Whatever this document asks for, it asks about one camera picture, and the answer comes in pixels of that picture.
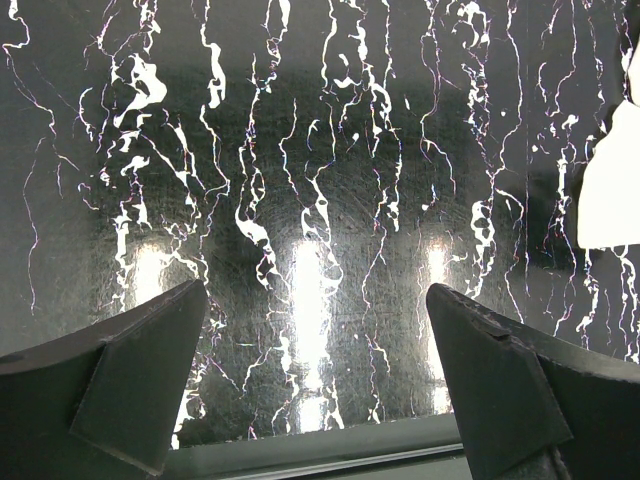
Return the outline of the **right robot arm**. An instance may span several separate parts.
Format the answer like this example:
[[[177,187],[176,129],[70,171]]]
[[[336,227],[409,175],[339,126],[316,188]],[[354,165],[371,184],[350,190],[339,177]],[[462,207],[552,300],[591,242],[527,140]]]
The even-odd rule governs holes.
[[[584,172],[577,241],[583,249],[639,243],[639,107],[627,100]]]

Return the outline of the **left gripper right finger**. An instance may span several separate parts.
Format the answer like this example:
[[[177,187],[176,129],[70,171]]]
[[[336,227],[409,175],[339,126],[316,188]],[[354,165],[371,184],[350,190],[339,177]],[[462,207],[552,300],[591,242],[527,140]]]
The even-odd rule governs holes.
[[[443,284],[426,294],[475,479],[636,479],[639,367],[504,317]]]

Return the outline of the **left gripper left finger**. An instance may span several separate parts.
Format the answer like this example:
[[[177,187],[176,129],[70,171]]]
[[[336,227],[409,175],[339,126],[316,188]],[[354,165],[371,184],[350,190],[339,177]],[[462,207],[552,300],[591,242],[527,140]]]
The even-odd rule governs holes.
[[[159,477],[206,308],[202,281],[187,281],[2,356],[2,478]]]

